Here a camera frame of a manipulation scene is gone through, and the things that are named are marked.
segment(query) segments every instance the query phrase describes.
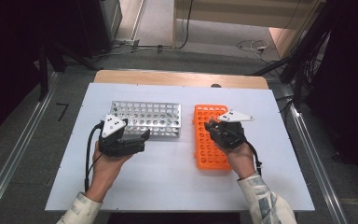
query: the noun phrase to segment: white table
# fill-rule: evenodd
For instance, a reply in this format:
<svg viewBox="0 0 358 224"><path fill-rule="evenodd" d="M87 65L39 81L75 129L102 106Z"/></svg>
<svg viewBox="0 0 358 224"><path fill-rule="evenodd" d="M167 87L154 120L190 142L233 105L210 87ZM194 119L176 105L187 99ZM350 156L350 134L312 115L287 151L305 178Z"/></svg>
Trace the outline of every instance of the white table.
<svg viewBox="0 0 358 224"><path fill-rule="evenodd" d="M255 117L243 122L246 137L263 162L263 178L296 211L314 210L272 91L229 88L91 83L57 173L46 210L67 210L83 191L86 145L92 127L111 102L182 104L179 139L146 142L145 152L127 161L102 210L127 212L232 212L248 209L232 171L202 171L194 159L194 105L226 105Z"/></svg>

